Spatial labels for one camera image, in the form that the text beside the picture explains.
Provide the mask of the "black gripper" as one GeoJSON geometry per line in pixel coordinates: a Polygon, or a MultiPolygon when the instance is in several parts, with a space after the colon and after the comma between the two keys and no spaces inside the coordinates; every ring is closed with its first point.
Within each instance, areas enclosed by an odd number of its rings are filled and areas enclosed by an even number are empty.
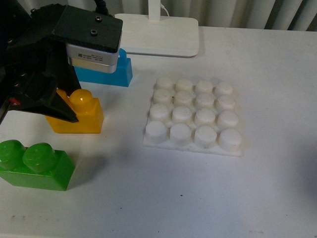
{"type": "Polygon", "coordinates": [[[16,0],[0,3],[0,116],[8,111],[78,122],[70,95],[81,89],[68,62],[65,42],[55,30],[71,27],[121,28],[103,0],[96,10],[49,4],[27,12],[16,0]]]}

